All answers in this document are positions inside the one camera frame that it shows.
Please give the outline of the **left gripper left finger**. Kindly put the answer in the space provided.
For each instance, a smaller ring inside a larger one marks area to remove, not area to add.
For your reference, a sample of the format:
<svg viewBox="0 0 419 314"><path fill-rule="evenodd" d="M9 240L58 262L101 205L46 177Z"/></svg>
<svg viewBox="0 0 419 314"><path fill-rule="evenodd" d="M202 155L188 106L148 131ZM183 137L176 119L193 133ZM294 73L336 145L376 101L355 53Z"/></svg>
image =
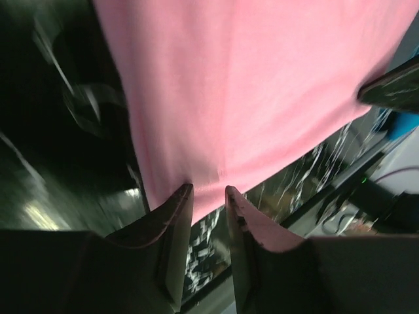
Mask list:
<svg viewBox="0 0 419 314"><path fill-rule="evenodd" d="M183 184L157 209L103 240L101 310L180 309L193 196L193 186Z"/></svg>

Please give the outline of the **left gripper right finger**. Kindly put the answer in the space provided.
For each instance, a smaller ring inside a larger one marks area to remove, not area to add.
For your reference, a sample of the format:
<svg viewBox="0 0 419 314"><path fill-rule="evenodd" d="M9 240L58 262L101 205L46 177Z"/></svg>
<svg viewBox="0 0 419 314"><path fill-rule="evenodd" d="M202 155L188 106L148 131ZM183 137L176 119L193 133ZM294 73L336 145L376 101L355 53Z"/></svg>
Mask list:
<svg viewBox="0 0 419 314"><path fill-rule="evenodd" d="M225 189L234 294L239 313L297 313L303 239Z"/></svg>

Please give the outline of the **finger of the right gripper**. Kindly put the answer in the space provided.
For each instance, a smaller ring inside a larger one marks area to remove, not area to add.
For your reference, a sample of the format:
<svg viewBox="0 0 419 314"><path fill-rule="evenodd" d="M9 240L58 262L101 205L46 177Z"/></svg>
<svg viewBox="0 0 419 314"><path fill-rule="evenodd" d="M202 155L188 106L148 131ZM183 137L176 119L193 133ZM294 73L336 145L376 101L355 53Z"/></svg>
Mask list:
<svg viewBox="0 0 419 314"><path fill-rule="evenodd" d="M418 62L406 61L358 91L360 103L418 114Z"/></svg>

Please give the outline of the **pink t shirt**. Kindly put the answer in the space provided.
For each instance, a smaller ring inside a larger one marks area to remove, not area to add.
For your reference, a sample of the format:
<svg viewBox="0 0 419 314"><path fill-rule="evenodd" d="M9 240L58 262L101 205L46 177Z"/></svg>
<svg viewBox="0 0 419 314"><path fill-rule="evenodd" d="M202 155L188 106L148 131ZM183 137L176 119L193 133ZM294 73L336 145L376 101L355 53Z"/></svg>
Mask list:
<svg viewBox="0 0 419 314"><path fill-rule="evenodd" d="M151 209L184 183L193 221L369 106L417 1L96 1Z"/></svg>

